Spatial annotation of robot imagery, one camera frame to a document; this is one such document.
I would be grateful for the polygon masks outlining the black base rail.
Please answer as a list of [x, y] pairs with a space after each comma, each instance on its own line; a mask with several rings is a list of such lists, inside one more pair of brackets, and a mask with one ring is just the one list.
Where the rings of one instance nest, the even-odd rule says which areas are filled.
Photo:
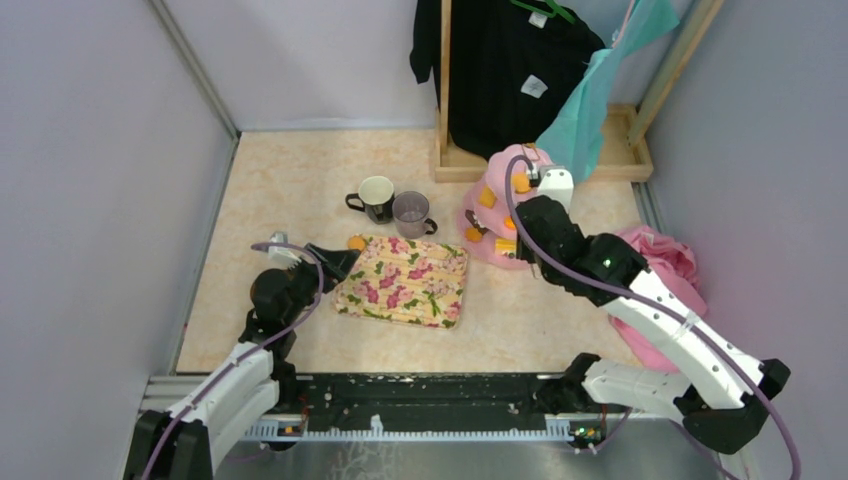
[[578, 450], [611, 437], [604, 416], [655, 409], [676, 417], [704, 447], [742, 447], [742, 412], [714, 410], [689, 382], [639, 368], [616, 369], [593, 355], [564, 372], [478, 374], [286, 374], [263, 383], [221, 431], [242, 440], [559, 441]]

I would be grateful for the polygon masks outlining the teal garment hanging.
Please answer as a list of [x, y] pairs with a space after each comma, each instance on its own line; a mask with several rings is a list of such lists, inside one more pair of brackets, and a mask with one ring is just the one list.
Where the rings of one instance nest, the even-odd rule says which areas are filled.
[[592, 54], [574, 88], [536, 146], [570, 172], [576, 184], [591, 176], [604, 143], [602, 126], [608, 100], [623, 59], [678, 26], [680, 18], [668, 0], [632, 1], [612, 43]]

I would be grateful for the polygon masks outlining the round orange cookie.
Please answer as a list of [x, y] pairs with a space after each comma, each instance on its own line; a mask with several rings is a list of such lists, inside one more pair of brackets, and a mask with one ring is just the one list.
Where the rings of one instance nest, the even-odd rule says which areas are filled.
[[347, 242], [347, 248], [351, 250], [357, 250], [359, 252], [364, 251], [367, 248], [366, 240], [359, 235], [351, 236]]

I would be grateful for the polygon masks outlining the black t-shirt on hanger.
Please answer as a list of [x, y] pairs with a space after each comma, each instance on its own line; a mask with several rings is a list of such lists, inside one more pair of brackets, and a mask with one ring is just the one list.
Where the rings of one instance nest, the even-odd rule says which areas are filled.
[[551, 125], [605, 44], [574, 10], [549, 18], [524, 2], [451, 4], [448, 130], [489, 159]]

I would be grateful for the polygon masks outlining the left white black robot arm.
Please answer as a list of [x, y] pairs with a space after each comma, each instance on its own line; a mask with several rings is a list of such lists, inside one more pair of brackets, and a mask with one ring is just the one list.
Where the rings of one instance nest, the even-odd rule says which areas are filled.
[[244, 328], [230, 354], [185, 397], [136, 420], [126, 479], [211, 479], [223, 459], [261, 416], [292, 411], [300, 399], [296, 369], [287, 362], [296, 328], [342, 283], [363, 249], [327, 250], [308, 243], [263, 242], [283, 265], [252, 282]]

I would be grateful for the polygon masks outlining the wooden clothes rack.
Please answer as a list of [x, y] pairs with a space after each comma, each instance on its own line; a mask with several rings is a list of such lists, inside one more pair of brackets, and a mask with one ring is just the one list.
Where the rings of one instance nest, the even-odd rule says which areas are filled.
[[[721, 1], [693, 2], [641, 103], [608, 106], [601, 127], [604, 143], [598, 165], [588, 177], [590, 181], [643, 183], [649, 179], [653, 163], [645, 140], [647, 131], [722, 6]], [[431, 173], [438, 183], [473, 182], [486, 169], [482, 157], [456, 146], [449, 133], [451, 10], [450, 1], [440, 3], [439, 109], [435, 154], [431, 160]]]

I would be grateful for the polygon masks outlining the pink three-tier cake stand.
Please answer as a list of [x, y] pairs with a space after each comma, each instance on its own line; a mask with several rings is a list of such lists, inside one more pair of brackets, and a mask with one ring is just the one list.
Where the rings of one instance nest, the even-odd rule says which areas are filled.
[[[515, 241], [517, 238], [517, 230], [509, 230], [504, 225], [504, 219], [510, 217], [506, 199], [511, 197], [513, 202], [518, 204], [536, 194], [536, 189], [533, 187], [526, 194], [515, 194], [512, 190], [511, 176], [517, 173], [526, 173], [526, 165], [522, 162], [512, 169], [508, 168], [510, 160], [518, 155], [526, 156], [536, 166], [552, 164], [549, 155], [533, 144], [513, 144], [493, 154], [489, 158], [482, 178], [465, 193], [456, 220], [463, 238], [463, 246], [477, 259], [506, 270], [523, 270], [529, 267], [529, 264], [522, 260], [502, 257], [494, 251], [494, 242], [497, 237]], [[477, 197], [483, 183], [497, 196], [498, 202], [493, 209], [484, 208], [477, 203]], [[483, 234], [483, 239], [479, 243], [469, 242], [464, 237], [465, 229], [472, 227], [464, 216], [466, 210], [473, 210], [479, 221], [488, 228], [485, 233], [480, 231]]]

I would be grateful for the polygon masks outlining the floral rectangular tray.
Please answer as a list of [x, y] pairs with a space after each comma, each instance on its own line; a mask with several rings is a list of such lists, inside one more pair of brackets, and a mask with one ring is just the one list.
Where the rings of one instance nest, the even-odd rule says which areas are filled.
[[450, 330], [459, 323], [470, 255], [462, 247], [359, 234], [367, 242], [335, 290], [337, 313]]

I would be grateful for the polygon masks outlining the yellow rectangular biscuit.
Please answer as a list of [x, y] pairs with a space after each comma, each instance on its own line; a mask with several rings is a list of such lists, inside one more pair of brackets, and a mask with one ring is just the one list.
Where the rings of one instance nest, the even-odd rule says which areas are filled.
[[480, 193], [477, 197], [477, 203], [487, 209], [493, 209], [498, 202], [495, 193], [485, 184], [482, 184]]

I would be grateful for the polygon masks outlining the yellow layered cake slice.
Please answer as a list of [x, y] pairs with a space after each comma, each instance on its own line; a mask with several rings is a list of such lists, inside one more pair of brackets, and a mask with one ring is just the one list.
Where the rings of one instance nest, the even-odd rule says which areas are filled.
[[508, 238], [497, 237], [494, 242], [494, 251], [499, 256], [515, 259], [517, 255], [517, 242]]

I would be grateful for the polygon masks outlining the green clothes hanger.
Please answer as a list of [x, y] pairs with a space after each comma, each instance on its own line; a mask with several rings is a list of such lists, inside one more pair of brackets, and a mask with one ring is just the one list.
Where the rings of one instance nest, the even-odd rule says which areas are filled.
[[510, 0], [510, 3], [516, 7], [523, 8], [532, 13], [540, 14], [546, 18], [561, 17], [567, 22], [574, 24], [575, 16], [565, 7], [559, 5], [555, 0], [543, 0], [541, 4], [529, 1]]

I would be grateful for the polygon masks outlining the black mug white inside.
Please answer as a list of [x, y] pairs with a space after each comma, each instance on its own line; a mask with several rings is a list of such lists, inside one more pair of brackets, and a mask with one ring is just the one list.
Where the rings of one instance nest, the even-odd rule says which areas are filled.
[[384, 176], [372, 176], [360, 183], [356, 193], [345, 197], [345, 204], [351, 210], [364, 213], [373, 223], [382, 225], [393, 220], [394, 200], [394, 184]]

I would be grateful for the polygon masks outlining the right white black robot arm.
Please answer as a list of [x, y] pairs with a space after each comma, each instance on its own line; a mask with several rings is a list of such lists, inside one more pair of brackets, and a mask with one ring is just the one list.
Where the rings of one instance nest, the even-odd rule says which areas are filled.
[[508, 204], [521, 260], [542, 278], [587, 299], [637, 330], [676, 373], [579, 354], [557, 382], [569, 408], [617, 404], [661, 415], [704, 447], [735, 454], [777, 417], [771, 400], [790, 376], [778, 359], [758, 360], [731, 346], [663, 283], [623, 238], [584, 235], [548, 196]]

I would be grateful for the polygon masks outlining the chocolate triangle cake slice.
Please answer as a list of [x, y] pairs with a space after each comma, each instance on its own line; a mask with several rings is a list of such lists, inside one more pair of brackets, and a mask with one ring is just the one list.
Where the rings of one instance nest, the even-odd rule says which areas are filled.
[[464, 216], [474, 229], [482, 231], [483, 233], [488, 231], [488, 228], [479, 221], [473, 210], [466, 210]]

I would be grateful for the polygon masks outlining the round dotted biscuit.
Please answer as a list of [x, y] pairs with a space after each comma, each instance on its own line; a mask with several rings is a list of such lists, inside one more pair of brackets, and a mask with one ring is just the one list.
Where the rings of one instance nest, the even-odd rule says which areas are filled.
[[531, 191], [531, 181], [526, 173], [517, 173], [511, 176], [512, 190], [515, 194], [526, 194]]

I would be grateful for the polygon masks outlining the pink crumpled towel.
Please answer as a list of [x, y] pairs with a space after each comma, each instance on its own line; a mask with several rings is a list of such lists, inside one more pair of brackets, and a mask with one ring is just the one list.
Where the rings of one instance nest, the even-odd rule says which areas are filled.
[[[707, 314], [707, 303], [699, 292], [696, 256], [688, 245], [646, 225], [621, 229], [615, 234], [647, 259], [649, 267], [688, 308], [701, 317]], [[665, 373], [678, 372], [635, 328], [616, 317], [610, 317], [609, 323], [643, 366]]]

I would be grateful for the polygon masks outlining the orange flower-shaped cookie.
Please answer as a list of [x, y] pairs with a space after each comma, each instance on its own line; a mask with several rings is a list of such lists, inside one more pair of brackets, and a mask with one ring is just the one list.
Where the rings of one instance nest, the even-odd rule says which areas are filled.
[[479, 243], [483, 239], [483, 234], [476, 228], [468, 227], [464, 231], [464, 237], [472, 243]]

